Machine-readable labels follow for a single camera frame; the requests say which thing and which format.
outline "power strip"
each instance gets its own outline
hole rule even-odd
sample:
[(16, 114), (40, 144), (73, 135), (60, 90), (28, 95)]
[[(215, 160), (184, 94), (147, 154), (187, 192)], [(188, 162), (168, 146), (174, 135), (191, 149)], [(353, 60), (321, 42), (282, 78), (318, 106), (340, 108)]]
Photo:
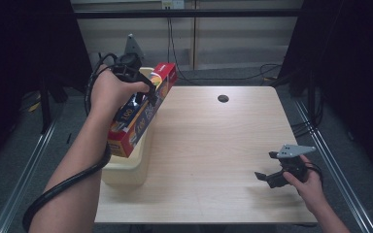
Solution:
[(161, 0), (162, 10), (179, 10), (185, 8), (184, 0)]

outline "metal rail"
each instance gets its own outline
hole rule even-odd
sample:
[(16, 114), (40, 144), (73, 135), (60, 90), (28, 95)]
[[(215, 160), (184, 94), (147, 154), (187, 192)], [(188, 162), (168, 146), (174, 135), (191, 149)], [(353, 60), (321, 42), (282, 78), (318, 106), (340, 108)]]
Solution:
[(298, 109), (299, 114), (305, 122), (305, 125), (310, 130), (311, 137), (313, 138), (318, 150), (320, 151), (323, 160), (325, 161), (326, 166), (329, 169), (333, 179), (338, 185), (341, 194), (344, 196), (348, 206), (350, 207), (351, 212), (356, 218), (356, 222), (361, 228), (362, 232), (373, 233), (373, 223), (369, 218), (368, 213), (363, 207), (362, 203), (356, 196), (356, 193), (350, 186), (350, 183), (347, 181), (347, 178), (344, 176), (344, 173), (341, 171), (341, 168), (338, 166), (337, 161), (334, 158), (331, 150), (323, 139), (320, 131), (315, 128), (308, 119), (308, 111), (304, 103), (301, 101), (295, 101), (296, 108)]
[(17, 185), (11, 193), (11, 196), (5, 203), (4, 208), (0, 213), (0, 233), (8, 232), (9, 227), (17, 213), (17, 209), (20, 205), (21, 200), (23, 199), (26, 188), (29, 185), (29, 181), (32, 178), (32, 175), (42, 157), (42, 154), (45, 151), (45, 148), (48, 145), (48, 142), (51, 139), (53, 130), (55, 129), (56, 122), (61, 116), (63, 110), (63, 104), (59, 106), (59, 109), (56, 112), (56, 116), (53, 119), (52, 124), (49, 126), (47, 132), (39, 138), (39, 141), (32, 152), (32, 155), (29, 158), (29, 161), (26, 164), (25, 169), (23, 170)]
[(240, 9), (240, 10), (140, 10), (140, 11), (83, 11), (72, 14), (76, 18), (145, 18), (145, 17), (325, 17), (333, 11), (300, 9)]

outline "hand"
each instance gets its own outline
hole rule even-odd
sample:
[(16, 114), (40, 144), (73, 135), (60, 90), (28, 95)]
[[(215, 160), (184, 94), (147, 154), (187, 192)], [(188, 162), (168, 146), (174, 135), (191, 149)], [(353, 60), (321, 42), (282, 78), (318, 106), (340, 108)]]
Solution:
[[(103, 70), (106, 67), (106, 65), (101, 65), (99, 70)], [(122, 82), (107, 69), (99, 75), (93, 86), (91, 112), (115, 114), (128, 101), (132, 94), (136, 92), (148, 92), (149, 89), (142, 82)]]
[[(308, 163), (310, 163), (311, 161), (305, 155), (300, 155), (300, 157), (306, 163), (306, 166), (309, 166)], [(283, 176), (298, 190), (299, 195), (301, 195), (308, 210), (311, 213), (314, 214), (322, 206), (328, 205), (322, 192), (322, 183), (320, 181), (320, 176), (316, 172), (308, 170), (307, 181), (305, 183), (301, 182), (289, 172), (284, 172)]]

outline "black hole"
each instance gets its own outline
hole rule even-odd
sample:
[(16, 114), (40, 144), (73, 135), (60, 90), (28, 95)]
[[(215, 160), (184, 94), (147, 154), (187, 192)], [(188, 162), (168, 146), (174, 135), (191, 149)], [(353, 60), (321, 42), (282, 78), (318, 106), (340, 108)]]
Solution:
[(229, 97), (226, 96), (226, 95), (220, 95), (220, 96), (218, 96), (218, 100), (219, 100), (220, 102), (222, 102), (222, 103), (226, 103), (226, 102), (228, 102)]

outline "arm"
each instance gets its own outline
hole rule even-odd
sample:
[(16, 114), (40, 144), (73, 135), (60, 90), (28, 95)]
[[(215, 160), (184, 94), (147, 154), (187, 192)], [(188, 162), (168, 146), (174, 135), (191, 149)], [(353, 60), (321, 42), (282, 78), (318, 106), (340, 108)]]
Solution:
[[(89, 116), (52, 174), (45, 191), (97, 163), (103, 156), (108, 130), (118, 108), (133, 93), (148, 90), (144, 83), (123, 83), (111, 71), (104, 71), (93, 87)], [(101, 171), (56, 196), (34, 216), (29, 231), (91, 232), (100, 181)]]
[[(304, 162), (310, 162), (305, 155), (301, 155), (301, 159)], [(316, 172), (309, 170), (305, 183), (299, 181), (289, 172), (284, 172), (284, 178), (296, 187), (305, 201), (307, 209), (320, 224), (322, 232), (350, 232), (326, 201), (322, 192), (320, 176)]]

